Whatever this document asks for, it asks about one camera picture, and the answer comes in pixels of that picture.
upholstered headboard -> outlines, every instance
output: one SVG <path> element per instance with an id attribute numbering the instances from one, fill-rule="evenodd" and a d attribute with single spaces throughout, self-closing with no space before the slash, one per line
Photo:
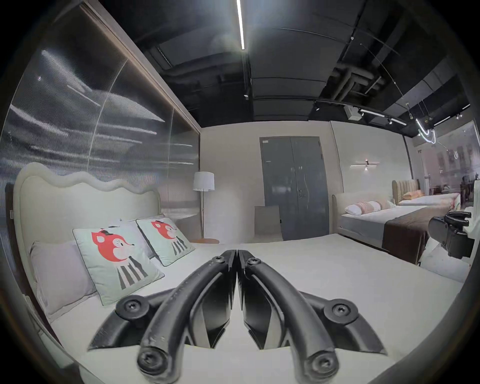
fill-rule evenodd
<path id="1" fill-rule="evenodd" d="M 346 192 L 346 193 L 337 193 L 332 195 L 332 207 L 333 207 L 333 217 L 332 217 L 332 230 L 335 233 L 338 233 L 338 223 L 340 221 L 340 216 L 345 213 L 345 208 L 349 205 L 359 203 L 361 201 L 371 201 L 371 200 L 380 200 L 387 199 L 385 193 L 381 192 Z"/>
<path id="2" fill-rule="evenodd" d="M 403 195 L 407 192 L 412 192 L 420 189 L 418 180 L 393 180 L 392 192 L 395 204 L 403 200 Z"/>
<path id="3" fill-rule="evenodd" d="M 34 241 L 62 243 L 74 240 L 72 229 L 107 227 L 160 213 L 155 186 L 135 188 L 125 180 L 103 182 L 86 172 L 58 176 L 39 163 L 30 163 L 13 188 L 13 219 L 20 257 L 34 292 L 30 263 Z"/>

wall light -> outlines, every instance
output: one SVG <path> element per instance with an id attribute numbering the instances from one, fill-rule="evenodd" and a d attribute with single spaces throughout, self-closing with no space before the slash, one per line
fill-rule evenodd
<path id="1" fill-rule="evenodd" d="M 355 164 L 351 165 L 350 168 L 369 168 L 369 167 L 376 167 L 380 163 L 374 162 L 374 161 L 368 161 L 365 159 L 365 161 L 357 161 Z"/>
<path id="2" fill-rule="evenodd" d="M 239 25 L 240 25 L 240 42 L 241 48 L 245 50 L 245 42 L 243 41 L 243 22 L 241 20 L 241 4 L 240 0 L 237 0 L 237 12 L 239 14 Z"/>

ceiling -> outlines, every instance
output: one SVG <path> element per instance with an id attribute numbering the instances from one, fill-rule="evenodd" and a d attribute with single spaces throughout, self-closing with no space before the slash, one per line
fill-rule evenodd
<path id="1" fill-rule="evenodd" d="M 202 127 L 348 121 L 416 136 L 468 104 L 436 39 L 393 0 L 100 0 Z"/>

pillow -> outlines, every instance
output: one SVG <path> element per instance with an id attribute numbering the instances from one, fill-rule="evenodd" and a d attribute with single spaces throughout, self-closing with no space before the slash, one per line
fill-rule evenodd
<path id="1" fill-rule="evenodd" d="M 164 218 L 164 217 L 165 217 L 164 214 L 159 214 L 157 216 L 144 217 L 144 218 L 145 219 L 161 219 L 161 218 Z M 147 257 L 149 259 L 153 259 L 155 257 L 158 261 L 160 261 L 157 254 L 152 250 L 152 248 L 148 244 L 147 240 L 145 240 L 143 234 L 139 230 L 136 220 L 137 219 L 128 220 L 128 221 L 120 220 L 120 225 L 119 226 L 123 227 L 123 228 L 130 228 L 130 230 L 132 232 L 134 232 L 137 236 L 137 240 L 135 241 L 135 244 L 138 244 L 143 249 L 143 251 L 145 252 L 145 254 L 147 255 Z"/>
<path id="2" fill-rule="evenodd" d="M 416 199 L 417 197 L 422 197 L 422 196 L 425 196 L 424 193 L 420 189 L 418 189 L 416 191 L 410 191 L 405 193 L 402 196 L 402 198 L 404 200 L 413 200 L 413 199 Z"/>
<path id="3" fill-rule="evenodd" d="M 95 294 L 75 241 L 63 244 L 35 241 L 30 260 L 37 282 L 36 296 L 50 321 Z"/>
<path id="4" fill-rule="evenodd" d="M 387 209 L 387 201 L 368 201 L 368 202 L 360 202 L 356 204 L 349 205 L 347 208 L 345 208 L 345 212 L 355 215 L 355 216 L 360 216 L 364 215 L 365 213 L 371 213 L 371 212 L 377 212 L 382 209 Z"/>
<path id="5" fill-rule="evenodd" d="M 137 225 L 165 267 L 195 249 L 168 217 L 138 219 Z"/>
<path id="6" fill-rule="evenodd" d="M 103 305 L 164 276 L 130 227 L 74 229 L 73 235 Z"/>

white lampshade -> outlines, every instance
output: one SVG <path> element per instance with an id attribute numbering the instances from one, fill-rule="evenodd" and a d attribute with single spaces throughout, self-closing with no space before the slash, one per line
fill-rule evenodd
<path id="1" fill-rule="evenodd" d="M 195 172 L 193 177 L 193 190 L 194 191 L 214 191 L 215 181 L 212 172 Z"/>

